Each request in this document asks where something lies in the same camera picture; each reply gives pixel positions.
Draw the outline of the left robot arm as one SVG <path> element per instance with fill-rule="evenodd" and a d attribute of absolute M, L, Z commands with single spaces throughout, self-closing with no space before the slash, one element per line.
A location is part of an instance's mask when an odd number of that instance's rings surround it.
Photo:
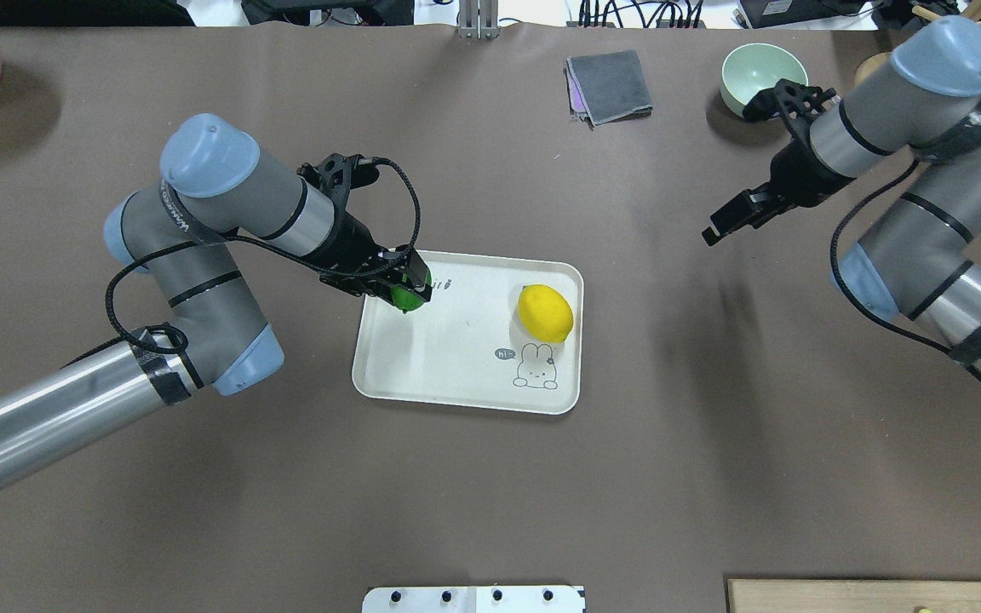
<path fill-rule="evenodd" d="M 332 154 L 291 169 L 222 117 L 184 121 L 161 152 L 159 182 L 106 218 L 121 266 L 104 294 L 114 337 L 0 399 L 0 491 L 195 392 L 230 396 L 281 368 L 284 350 L 233 242 L 404 313 L 430 302 L 419 228 L 382 247 L 347 209 L 382 167 L 396 163 Z"/>

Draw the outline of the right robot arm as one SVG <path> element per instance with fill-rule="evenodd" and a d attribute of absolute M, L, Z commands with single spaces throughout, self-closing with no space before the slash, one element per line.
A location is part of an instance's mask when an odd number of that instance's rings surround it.
<path fill-rule="evenodd" d="M 814 207 L 903 148 L 908 187 L 844 254 L 829 244 L 834 283 L 869 321 L 915 337 L 981 383 L 981 266 L 964 255 L 981 232 L 981 25 L 938 17 L 897 46 L 883 66 L 826 108 L 834 92 L 775 80 L 743 110 L 747 121 L 778 117 L 789 143 L 770 178 L 717 209 L 708 245 Z"/>

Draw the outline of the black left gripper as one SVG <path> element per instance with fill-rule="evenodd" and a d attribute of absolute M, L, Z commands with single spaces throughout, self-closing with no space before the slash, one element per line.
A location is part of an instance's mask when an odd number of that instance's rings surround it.
<path fill-rule="evenodd" d="M 413 247 L 386 249 L 349 213 L 339 214 L 330 235 L 317 248 L 320 282 L 350 295 L 396 298 L 399 290 L 424 295 L 429 269 Z"/>

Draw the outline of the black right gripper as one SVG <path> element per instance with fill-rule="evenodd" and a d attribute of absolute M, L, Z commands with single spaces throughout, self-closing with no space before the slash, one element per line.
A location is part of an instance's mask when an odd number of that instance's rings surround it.
<path fill-rule="evenodd" d="M 770 174 L 766 189 L 740 191 L 711 215 L 711 225 L 702 232 L 709 247 L 743 226 L 758 229 L 775 214 L 818 206 L 853 180 L 822 163 L 803 140 L 791 140 L 775 155 Z"/>

